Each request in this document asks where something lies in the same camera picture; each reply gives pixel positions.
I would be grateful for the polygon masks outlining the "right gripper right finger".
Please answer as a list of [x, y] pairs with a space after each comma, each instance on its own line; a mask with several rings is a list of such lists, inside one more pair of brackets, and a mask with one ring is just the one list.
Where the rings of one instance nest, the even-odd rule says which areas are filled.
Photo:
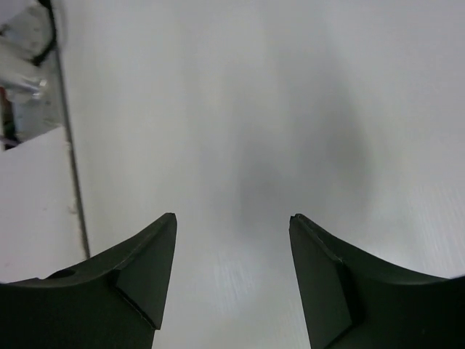
[[289, 236], [312, 348], [464, 347], [464, 277], [394, 265], [302, 214]]

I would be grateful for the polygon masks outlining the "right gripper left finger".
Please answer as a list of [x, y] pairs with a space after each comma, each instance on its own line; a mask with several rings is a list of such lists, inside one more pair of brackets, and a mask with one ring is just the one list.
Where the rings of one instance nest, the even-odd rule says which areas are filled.
[[47, 278], [1, 285], [2, 348], [151, 348], [177, 237], [166, 213], [135, 236]]

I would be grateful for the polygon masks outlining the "white front cover panel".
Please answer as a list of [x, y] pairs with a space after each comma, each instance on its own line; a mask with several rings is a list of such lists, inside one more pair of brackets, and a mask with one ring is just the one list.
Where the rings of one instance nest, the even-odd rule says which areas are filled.
[[1, 282], [45, 278], [85, 258], [63, 128], [1, 152]]

